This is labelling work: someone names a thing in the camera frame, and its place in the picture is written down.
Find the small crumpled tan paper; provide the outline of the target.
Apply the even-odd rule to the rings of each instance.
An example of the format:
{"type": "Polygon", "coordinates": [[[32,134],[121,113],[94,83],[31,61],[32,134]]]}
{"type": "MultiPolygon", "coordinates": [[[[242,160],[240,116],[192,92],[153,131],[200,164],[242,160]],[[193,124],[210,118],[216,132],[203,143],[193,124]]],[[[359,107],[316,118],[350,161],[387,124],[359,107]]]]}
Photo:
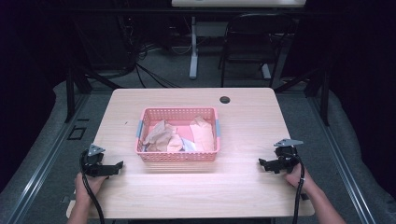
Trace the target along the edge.
{"type": "Polygon", "coordinates": [[[183,148],[183,141],[178,134],[173,134],[168,142],[168,152],[178,152],[183,148]]]}

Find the beige and pink cloths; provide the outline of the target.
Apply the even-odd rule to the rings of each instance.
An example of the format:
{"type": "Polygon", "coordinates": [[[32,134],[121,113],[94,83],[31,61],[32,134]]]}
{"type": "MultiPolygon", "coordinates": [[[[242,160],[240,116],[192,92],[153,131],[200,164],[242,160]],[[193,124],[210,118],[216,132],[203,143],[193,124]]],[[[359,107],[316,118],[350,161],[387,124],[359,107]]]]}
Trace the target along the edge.
{"type": "Polygon", "coordinates": [[[173,134],[177,134],[177,129],[166,120],[161,120],[145,138],[143,145],[148,152],[166,152],[173,134]]]}

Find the black floor socket frame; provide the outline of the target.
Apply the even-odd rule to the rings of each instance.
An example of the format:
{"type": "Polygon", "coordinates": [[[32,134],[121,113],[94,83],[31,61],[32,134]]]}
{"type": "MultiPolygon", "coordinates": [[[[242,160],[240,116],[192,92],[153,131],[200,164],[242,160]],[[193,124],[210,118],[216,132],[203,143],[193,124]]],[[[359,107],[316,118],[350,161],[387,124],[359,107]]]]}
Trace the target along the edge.
{"type": "Polygon", "coordinates": [[[78,127],[74,126],[67,136],[68,140],[81,140],[84,136],[87,128],[86,127],[78,127]]]}

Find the black metal stand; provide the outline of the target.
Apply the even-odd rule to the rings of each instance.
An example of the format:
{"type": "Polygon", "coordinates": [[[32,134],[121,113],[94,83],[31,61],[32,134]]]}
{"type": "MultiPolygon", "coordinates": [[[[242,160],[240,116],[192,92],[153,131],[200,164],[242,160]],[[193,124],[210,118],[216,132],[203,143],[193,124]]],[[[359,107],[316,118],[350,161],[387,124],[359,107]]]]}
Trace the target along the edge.
{"type": "Polygon", "coordinates": [[[90,94],[92,91],[92,85],[88,81],[88,78],[93,78],[112,90],[120,89],[120,85],[108,80],[105,77],[100,76],[84,66],[71,67],[66,74],[66,102],[67,102],[67,113],[65,123],[69,122],[76,113],[76,102],[75,102],[75,88],[82,94],[90,94]]]}
{"type": "Polygon", "coordinates": [[[281,93],[297,85],[303,80],[308,80],[304,89],[306,97],[315,97],[320,93],[319,116],[326,126],[329,126],[328,108],[330,95],[330,71],[327,68],[315,68],[301,76],[293,78],[291,81],[275,88],[276,93],[281,93]]]}

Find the black folding chair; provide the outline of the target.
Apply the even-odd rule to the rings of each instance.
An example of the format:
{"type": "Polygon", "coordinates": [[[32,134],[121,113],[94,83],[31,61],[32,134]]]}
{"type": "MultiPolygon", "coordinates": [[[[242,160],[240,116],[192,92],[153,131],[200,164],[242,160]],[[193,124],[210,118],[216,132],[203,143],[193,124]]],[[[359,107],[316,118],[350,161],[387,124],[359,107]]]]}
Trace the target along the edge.
{"type": "Polygon", "coordinates": [[[227,24],[218,69],[223,87],[227,63],[265,64],[276,71],[283,39],[292,31],[290,16],[280,13],[244,13],[233,17],[227,24]]]}

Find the person's right hand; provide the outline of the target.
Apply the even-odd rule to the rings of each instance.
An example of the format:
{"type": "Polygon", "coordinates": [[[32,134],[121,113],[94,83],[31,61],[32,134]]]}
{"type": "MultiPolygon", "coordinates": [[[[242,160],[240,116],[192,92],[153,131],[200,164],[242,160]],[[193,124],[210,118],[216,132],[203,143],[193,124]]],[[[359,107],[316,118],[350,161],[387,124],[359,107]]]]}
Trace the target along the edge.
{"type": "Polygon", "coordinates": [[[303,168],[301,164],[297,164],[291,173],[284,175],[284,178],[295,188],[297,188],[299,182],[303,180],[303,190],[309,190],[314,183],[308,171],[303,168]]]}

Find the white desk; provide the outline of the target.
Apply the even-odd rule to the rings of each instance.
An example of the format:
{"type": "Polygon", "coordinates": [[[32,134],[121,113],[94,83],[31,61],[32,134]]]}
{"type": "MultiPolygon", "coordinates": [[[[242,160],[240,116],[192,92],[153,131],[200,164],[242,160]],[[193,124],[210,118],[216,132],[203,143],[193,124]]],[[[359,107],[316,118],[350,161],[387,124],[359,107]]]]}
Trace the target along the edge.
{"type": "MultiPolygon", "coordinates": [[[[303,8],[306,0],[172,0],[176,9],[295,9],[303,8]]],[[[197,78],[199,36],[222,36],[225,32],[225,21],[198,19],[191,16],[191,66],[190,79],[197,78]]]]}

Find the aluminium floor rail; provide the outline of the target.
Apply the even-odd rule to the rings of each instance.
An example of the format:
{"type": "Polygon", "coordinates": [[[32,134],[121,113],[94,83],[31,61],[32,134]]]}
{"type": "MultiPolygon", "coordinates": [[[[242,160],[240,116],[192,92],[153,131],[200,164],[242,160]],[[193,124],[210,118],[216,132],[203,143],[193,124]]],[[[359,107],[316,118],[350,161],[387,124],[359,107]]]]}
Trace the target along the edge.
{"type": "Polygon", "coordinates": [[[49,121],[20,169],[0,193],[0,224],[64,224],[73,198],[80,152],[88,147],[95,117],[88,112],[91,97],[80,95],[77,112],[64,122],[65,100],[57,100],[49,121]],[[74,126],[86,127],[81,140],[68,140],[74,126]]]}
{"type": "Polygon", "coordinates": [[[336,138],[332,131],[332,127],[325,124],[319,113],[319,104],[317,100],[315,98],[308,97],[307,102],[313,110],[314,116],[320,126],[320,129],[324,132],[326,136],[326,141],[330,145],[332,160],[335,163],[335,167],[339,175],[341,176],[350,201],[352,201],[357,215],[361,220],[361,224],[377,224],[375,217],[373,216],[373,213],[368,206],[368,203],[363,197],[361,188],[359,187],[355,177],[351,173],[346,158],[344,157],[344,154],[336,141],[336,138]]]}

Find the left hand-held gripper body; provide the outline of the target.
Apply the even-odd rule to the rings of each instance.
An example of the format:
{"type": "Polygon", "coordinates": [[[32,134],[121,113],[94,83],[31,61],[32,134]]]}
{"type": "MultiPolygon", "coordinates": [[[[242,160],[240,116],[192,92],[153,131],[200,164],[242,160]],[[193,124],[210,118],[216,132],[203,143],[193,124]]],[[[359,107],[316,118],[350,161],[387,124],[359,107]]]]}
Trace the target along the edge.
{"type": "Polygon", "coordinates": [[[103,148],[90,144],[90,146],[80,154],[80,171],[84,175],[91,177],[108,177],[105,173],[104,165],[102,164],[104,151],[103,148]]]}

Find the crumpled pale blue paper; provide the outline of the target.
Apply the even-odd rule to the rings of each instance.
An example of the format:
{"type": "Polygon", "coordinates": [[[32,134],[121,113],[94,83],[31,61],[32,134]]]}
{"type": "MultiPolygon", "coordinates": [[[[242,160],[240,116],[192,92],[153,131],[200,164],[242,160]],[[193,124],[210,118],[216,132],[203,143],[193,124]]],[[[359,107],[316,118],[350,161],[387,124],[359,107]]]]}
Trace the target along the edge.
{"type": "Polygon", "coordinates": [[[195,151],[196,150],[196,146],[195,143],[186,139],[186,138],[182,138],[182,149],[184,151],[195,151]]]}

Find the person's left hand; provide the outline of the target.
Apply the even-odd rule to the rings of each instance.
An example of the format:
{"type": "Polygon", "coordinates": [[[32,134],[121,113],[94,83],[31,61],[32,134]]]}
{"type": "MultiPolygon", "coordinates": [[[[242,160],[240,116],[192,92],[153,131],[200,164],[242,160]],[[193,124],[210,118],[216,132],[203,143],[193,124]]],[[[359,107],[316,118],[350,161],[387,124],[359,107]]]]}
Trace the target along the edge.
{"type": "Polygon", "coordinates": [[[91,177],[78,173],[75,178],[76,200],[78,202],[89,201],[90,192],[96,195],[107,176],[91,177]]]}

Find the pink plastic basket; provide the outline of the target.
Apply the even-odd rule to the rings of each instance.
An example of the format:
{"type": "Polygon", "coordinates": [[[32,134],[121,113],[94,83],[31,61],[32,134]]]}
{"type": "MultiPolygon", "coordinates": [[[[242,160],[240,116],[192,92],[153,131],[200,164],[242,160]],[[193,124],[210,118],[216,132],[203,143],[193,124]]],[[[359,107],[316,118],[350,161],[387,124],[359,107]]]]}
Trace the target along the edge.
{"type": "Polygon", "coordinates": [[[149,107],[143,110],[136,133],[135,152],[143,161],[213,161],[219,152],[219,120],[214,107],[149,107]],[[200,116],[212,125],[213,151],[148,152],[143,145],[145,138],[161,120],[177,129],[177,134],[193,142],[190,123],[200,116]]]}

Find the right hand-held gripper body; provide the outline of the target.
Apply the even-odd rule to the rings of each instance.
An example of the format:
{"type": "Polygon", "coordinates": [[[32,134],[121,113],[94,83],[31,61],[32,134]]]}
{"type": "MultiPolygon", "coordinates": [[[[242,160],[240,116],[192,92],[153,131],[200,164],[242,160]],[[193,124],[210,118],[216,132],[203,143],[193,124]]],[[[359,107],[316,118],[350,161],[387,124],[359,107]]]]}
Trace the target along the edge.
{"type": "Polygon", "coordinates": [[[300,162],[297,152],[297,145],[300,145],[300,140],[293,139],[282,139],[276,143],[275,154],[280,164],[280,170],[286,170],[289,174],[293,171],[293,168],[300,162]]]}

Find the crumpled peach paper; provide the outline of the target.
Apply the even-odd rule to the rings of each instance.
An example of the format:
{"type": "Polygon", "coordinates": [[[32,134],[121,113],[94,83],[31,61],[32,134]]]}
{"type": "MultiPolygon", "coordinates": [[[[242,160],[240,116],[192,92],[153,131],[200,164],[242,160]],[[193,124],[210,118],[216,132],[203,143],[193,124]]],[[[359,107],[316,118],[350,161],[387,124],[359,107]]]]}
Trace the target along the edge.
{"type": "Polygon", "coordinates": [[[190,123],[193,142],[197,151],[213,151],[214,135],[212,125],[200,116],[190,123]]]}

